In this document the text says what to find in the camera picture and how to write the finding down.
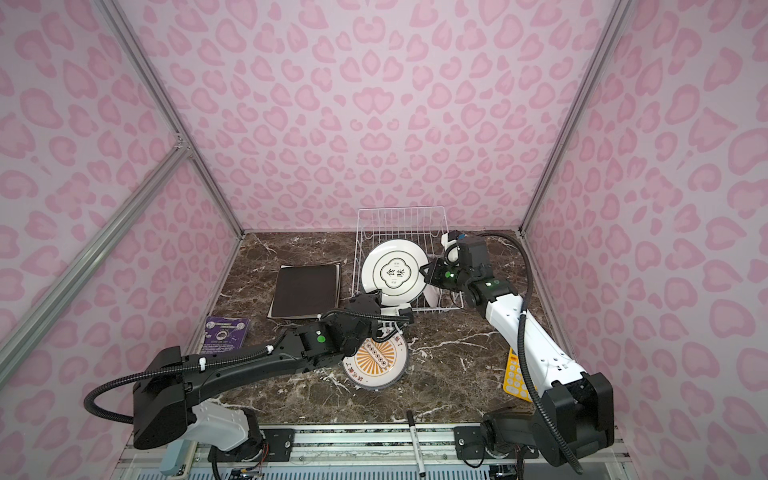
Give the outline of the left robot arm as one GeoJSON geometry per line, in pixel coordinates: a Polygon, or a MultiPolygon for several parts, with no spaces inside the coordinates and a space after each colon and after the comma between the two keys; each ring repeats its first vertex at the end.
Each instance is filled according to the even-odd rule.
{"type": "Polygon", "coordinates": [[[284,375],[303,374],[351,357],[368,339],[383,340],[382,322],[414,321],[409,307],[381,313],[378,293],[353,298],[343,309],[293,326],[264,344],[225,353],[184,355],[178,346],[156,354],[133,388],[133,445],[148,450],[182,437],[201,416],[193,408],[229,390],[284,375]]]}

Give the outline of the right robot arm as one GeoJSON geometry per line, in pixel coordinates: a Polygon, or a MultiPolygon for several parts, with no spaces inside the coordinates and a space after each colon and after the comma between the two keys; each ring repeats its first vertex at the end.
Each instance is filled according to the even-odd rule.
{"type": "Polygon", "coordinates": [[[590,374],[540,326],[529,311],[533,276],[517,292],[497,276],[486,240],[490,232],[444,235],[443,254],[421,267],[428,285],[461,293],[509,343],[518,358],[531,414],[499,408],[483,416],[479,430],[486,453],[516,457],[539,452],[553,467],[581,475],[583,458],[615,441],[614,389],[601,373],[590,374]]]}

